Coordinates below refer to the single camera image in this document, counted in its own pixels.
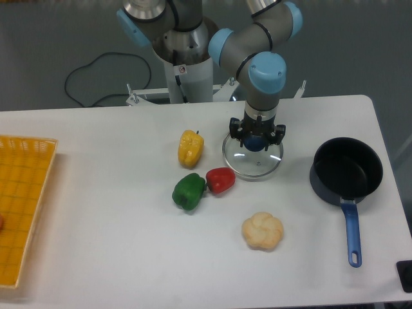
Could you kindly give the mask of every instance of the white table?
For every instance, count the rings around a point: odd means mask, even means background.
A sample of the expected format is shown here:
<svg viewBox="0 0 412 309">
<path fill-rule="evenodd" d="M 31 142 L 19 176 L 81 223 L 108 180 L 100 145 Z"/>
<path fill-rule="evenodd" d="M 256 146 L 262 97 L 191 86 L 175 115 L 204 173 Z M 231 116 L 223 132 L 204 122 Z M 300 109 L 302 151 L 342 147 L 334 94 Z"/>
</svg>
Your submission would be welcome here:
<svg viewBox="0 0 412 309">
<path fill-rule="evenodd" d="M 189 216 L 171 193 L 191 171 L 177 147 L 199 130 L 195 172 L 224 166 L 221 143 L 243 102 L 0 113 L 0 133 L 59 140 L 42 216 L 18 290 L 1 308 L 263 308 L 402 301 L 395 263 L 412 241 L 373 104 L 365 96 L 282 100 L 284 160 L 264 182 L 237 179 Z M 348 264 L 339 207 L 310 187 L 316 149 L 350 136 L 380 156 L 380 187 L 358 205 L 363 265 Z M 273 252 L 250 250 L 241 224 L 283 221 Z"/>
</svg>

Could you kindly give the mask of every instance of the red bell pepper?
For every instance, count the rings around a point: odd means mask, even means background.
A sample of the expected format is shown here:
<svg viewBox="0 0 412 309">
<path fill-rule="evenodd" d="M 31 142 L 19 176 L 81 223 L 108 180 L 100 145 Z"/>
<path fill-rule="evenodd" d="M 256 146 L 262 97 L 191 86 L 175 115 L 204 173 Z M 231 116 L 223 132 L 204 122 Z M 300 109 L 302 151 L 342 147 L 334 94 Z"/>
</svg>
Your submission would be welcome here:
<svg viewBox="0 0 412 309">
<path fill-rule="evenodd" d="M 232 187 L 235 179 L 234 172 L 228 167 L 212 169 L 206 174 L 207 186 L 215 194 L 222 193 Z"/>
</svg>

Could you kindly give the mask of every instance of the black object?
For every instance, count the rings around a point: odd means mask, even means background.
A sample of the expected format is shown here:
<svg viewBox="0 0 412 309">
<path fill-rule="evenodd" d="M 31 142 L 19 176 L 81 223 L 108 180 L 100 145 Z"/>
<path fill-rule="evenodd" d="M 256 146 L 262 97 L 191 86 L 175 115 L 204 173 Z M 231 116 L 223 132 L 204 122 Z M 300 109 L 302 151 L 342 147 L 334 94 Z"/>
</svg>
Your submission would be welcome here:
<svg viewBox="0 0 412 309">
<path fill-rule="evenodd" d="M 95 60 L 93 60 L 92 62 L 90 62 L 89 64 L 86 64 L 86 65 L 84 65 L 84 66 L 81 66 L 81 67 L 79 67 L 79 68 L 71 71 L 71 72 L 69 73 L 69 75 L 67 75 L 66 80 L 64 81 L 64 92 L 66 93 L 66 95 L 67 95 L 70 99 L 72 99 L 73 101 L 75 101 L 75 102 L 76 102 L 78 105 L 80 105 L 82 108 L 94 108 L 94 107 L 100 106 L 99 103 L 102 102 L 102 101 L 104 101 L 104 100 L 106 100 L 107 98 L 113 98 L 113 97 L 128 97 L 128 96 L 130 96 L 130 94 L 127 94 L 127 93 L 112 93 L 112 94 L 110 94 L 110 95 L 106 95 L 106 96 L 98 99 L 96 102 L 92 103 L 92 104 L 89 105 L 89 106 L 85 106 L 82 102 L 80 102 L 80 101 L 78 101 L 77 99 L 73 98 L 72 95 L 69 94 L 69 91 L 67 90 L 69 78 L 70 78 L 75 72 L 77 72 L 77 71 L 79 71 L 79 70 L 86 69 L 86 68 L 92 66 L 92 65 L 93 65 L 95 62 L 97 62 L 99 59 L 101 59 L 101 58 L 103 58 L 103 57 L 107 57 L 107 56 L 128 56 L 128 57 L 137 57 L 137 58 L 139 58 L 140 60 L 142 60 L 142 61 L 146 64 L 147 69 L 149 70 L 149 77 L 148 77 L 148 79 L 147 79 L 147 82 L 146 82 L 145 86 L 144 86 L 142 89 L 146 89 L 146 88 L 148 87 L 148 85 L 150 84 L 150 81 L 151 81 L 151 79 L 152 79 L 152 70 L 151 70 L 151 68 L 150 68 L 149 63 L 148 63 L 148 62 L 146 61 L 146 59 L 144 59 L 142 56 L 135 55 L 134 53 L 120 53 L 120 52 L 117 52 L 117 51 L 109 51 L 109 52 L 107 52 L 107 53 L 103 53 L 103 54 L 101 54 L 100 56 L 98 56 Z"/>
<path fill-rule="evenodd" d="M 258 116 L 256 120 L 250 118 L 246 113 L 242 121 L 231 118 L 229 124 L 230 137 L 240 141 L 240 147 L 249 151 L 258 152 L 262 149 L 268 150 L 270 145 L 280 145 L 286 134 L 286 126 L 274 125 L 275 117 L 262 121 Z"/>
<path fill-rule="evenodd" d="M 399 261 L 397 269 L 402 288 L 406 293 L 412 293 L 412 261 Z"/>
<path fill-rule="evenodd" d="M 362 265 L 356 203 L 376 190 L 382 177 L 378 155 L 360 140 L 334 138 L 325 142 L 315 154 L 310 183 L 322 200 L 341 206 L 346 220 L 348 260 L 353 267 Z"/>
</svg>

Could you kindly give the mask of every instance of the pan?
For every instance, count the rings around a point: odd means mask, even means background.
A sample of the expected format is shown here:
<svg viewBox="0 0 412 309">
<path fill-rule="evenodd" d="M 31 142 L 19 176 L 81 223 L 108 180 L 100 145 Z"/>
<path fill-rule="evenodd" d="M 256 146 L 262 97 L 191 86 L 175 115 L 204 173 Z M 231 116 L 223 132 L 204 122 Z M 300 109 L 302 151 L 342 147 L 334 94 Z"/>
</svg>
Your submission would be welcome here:
<svg viewBox="0 0 412 309">
<path fill-rule="evenodd" d="M 315 154 L 310 183 L 318 197 L 341 207 L 352 267 L 362 265 L 357 204 L 378 188 L 382 177 L 378 155 L 360 140 L 334 138 L 325 142 Z"/>
</svg>

